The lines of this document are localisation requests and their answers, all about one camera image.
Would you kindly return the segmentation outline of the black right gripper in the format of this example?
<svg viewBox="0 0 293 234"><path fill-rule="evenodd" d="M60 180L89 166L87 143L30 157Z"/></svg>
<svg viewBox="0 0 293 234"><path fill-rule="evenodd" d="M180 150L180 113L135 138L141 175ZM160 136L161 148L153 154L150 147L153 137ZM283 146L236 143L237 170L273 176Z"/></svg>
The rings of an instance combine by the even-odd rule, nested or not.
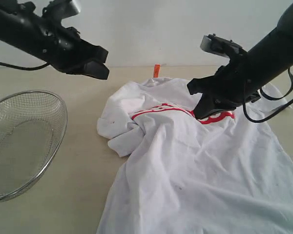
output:
<svg viewBox="0 0 293 234"><path fill-rule="evenodd" d="M191 95L202 96L193 110L196 119L205 119L225 111L233 111L242 102L254 103L260 99L258 72L260 52L232 54L229 64L218 69L215 75L193 78L187 88Z"/></svg>

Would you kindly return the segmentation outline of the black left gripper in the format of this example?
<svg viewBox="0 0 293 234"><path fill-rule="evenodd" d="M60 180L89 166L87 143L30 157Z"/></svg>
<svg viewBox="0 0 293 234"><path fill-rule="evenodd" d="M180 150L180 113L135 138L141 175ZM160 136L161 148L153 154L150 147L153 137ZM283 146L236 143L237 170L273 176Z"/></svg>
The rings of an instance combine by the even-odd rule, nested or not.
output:
<svg viewBox="0 0 293 234"><path fill-rule="evenodd" d="M36 57L56 70L70 75L85 75L107 80L108 51L80 38L75 28L46 24L37 27Z"/></svg>

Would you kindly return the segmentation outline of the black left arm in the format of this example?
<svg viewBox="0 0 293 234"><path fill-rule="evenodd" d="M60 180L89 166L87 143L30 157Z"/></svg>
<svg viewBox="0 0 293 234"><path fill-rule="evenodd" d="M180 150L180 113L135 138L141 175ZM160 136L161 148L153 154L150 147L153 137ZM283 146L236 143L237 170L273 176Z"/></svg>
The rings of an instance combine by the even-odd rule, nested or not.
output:
<svg viewBox="0 0 293 234"><path fill-rule="evenodd" d="M69 75L106 80L108 51L80 37L74 27L63 27L62 20L81 12L76 0L52 0L35 14L28 1L0 0L0 41L14 46Z"/></svg>

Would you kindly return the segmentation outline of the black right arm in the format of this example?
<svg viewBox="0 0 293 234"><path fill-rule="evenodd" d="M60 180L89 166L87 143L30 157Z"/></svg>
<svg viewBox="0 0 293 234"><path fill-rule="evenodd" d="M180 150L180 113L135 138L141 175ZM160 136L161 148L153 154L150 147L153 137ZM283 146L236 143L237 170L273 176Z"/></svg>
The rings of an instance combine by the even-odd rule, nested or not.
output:
<svg viewBox="0 0 293 234"><path fill-rule="evenodd" d="M239 44L209 34L203 37L201 49L229 58L226 66L205 78L194 78L188 84L191 95L201 93L193 110L197 119L233 111L261 97L277 101L262 90L263 86L293 66L293 3L279 19L276 27L249 51Z"/></svg>

